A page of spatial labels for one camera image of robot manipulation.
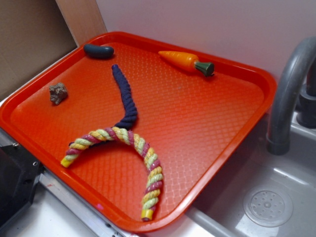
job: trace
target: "sink drain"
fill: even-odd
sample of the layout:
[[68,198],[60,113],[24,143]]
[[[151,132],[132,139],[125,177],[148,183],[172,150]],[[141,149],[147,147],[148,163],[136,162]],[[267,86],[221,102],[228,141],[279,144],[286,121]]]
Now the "sink drain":
[[275,186],[260,185],[246,194],[243,209],[254,223],[264,227],[276,227],[290,219],[293,203],[283,190]]

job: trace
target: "orange carrot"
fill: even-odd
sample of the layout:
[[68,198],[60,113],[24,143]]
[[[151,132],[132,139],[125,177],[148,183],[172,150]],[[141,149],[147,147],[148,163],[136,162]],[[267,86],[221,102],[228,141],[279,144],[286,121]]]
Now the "orange carrot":
[[214,64],[199,62],[195,54],[178,51],[159,51],[158,54],[166,61],[188,72],[194,72],[197,69],[206,77],[213,75]]

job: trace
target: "faucet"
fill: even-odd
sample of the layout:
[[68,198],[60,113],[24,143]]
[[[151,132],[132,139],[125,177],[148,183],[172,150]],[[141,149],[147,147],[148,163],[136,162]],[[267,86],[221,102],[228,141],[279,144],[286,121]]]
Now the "faucet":
[[289,151],[290,128],[297,101],[301,106],[296,118],[298,123],[315,128],[316,37],[306,38],[297,45],[282,72],[267,131],[267,150],[271,154],[283,155]]

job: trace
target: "sink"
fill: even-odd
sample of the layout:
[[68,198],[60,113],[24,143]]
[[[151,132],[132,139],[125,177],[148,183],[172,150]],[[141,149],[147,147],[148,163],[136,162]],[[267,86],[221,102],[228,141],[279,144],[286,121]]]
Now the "sink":
[[290,150],[266,150],[268,116],[245,138],[187,215],[217,237],[316,233],[316,131],[292,123]]

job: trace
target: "plastic tray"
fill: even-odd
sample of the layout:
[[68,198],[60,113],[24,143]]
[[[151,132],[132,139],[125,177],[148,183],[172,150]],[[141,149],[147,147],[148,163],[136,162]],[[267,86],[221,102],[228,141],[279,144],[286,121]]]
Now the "plastic tray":
[[[78,48],[6,100],[0,126],[118,227],[159,229],[185,212],[262,117],[275,80],[254,67],[127,33],[89,43],[112,46],[114,57],[89,58]],[[186,73],[162,60],[160,50],[194,53],[215,64],[215,75]],[[60,165],[70,142],[124,116],[113,64],[129,81],[139,112],[132,130],[150,142],[163,167],[150,222],[140,219],[146,168],[131,147],[110,142],[86,150],[68,169]],[[58,82],[69,97],[55,106],[48,88]]]

